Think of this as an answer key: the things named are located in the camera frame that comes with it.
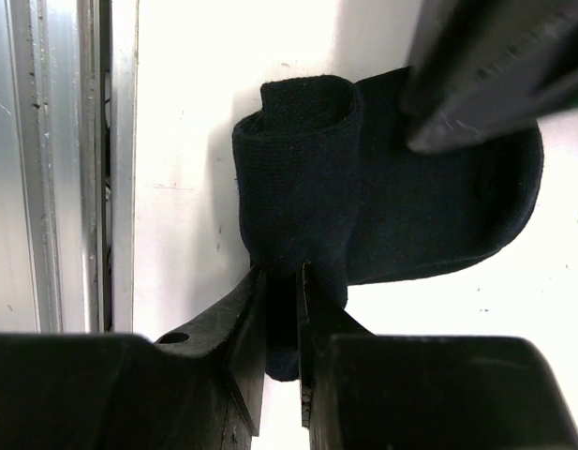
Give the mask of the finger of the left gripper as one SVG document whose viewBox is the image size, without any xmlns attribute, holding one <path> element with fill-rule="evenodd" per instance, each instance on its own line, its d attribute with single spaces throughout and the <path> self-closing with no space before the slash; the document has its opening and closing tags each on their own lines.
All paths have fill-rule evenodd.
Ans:
<svg viewBox="0 0 578 450">
<path fill-rule="evenodd" d="M 578 0 L 425 1 L 408 64 L 403 111 L 416 153 L 578 109 Z"/>
</svg>

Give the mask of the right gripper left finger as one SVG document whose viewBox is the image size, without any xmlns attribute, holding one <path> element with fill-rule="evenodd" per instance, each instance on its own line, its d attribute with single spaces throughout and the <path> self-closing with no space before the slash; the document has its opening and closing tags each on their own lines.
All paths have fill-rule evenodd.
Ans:
<svg viewBox="0 0 578 450">
<path fill-rule="evenodd" d="M 259 434 L 266 277 L 156 341 L 0 334 L 0 449 L 247 449 Z"/>
</svg>

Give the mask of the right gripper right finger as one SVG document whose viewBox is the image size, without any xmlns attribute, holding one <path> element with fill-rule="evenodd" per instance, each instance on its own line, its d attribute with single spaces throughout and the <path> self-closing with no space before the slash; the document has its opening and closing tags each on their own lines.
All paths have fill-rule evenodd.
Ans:
<svg viewBox="0 0 578 450">
<path fill-rule="evenodd" d="M 518 337 L 378 336 L 296 276 L 302 424 L 314 449 L 578 449 L 540 351 Z"/>
</svg>

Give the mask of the black sock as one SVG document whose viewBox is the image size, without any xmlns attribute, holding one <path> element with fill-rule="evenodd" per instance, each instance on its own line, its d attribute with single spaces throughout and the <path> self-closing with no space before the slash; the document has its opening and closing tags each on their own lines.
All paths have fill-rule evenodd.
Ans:
<svg viewBox="0 0 578 450">
<path fill-rule="evenodd" d="M 438 156 L 411 152 L 397 69 L 350 82 L 267 82 L 232 131 L 239 222 L 268 277 L 267 374 L 299 375 L 296 277 L 348 287 L 446 275 L 492 257 L 528 223 L 541 185 L 537 125 Z"/>
</svg>

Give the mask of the aluminium front rail frame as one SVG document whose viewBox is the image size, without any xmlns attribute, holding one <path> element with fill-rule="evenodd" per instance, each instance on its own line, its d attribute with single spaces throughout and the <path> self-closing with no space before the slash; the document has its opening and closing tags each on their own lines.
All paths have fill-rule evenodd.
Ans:
<svg viewBox="0 0 578 450">
<path fill-rule="evenodd" d="M 0 331 L 133 328 L 139 3 L 0 1 Z"/>
</svg>

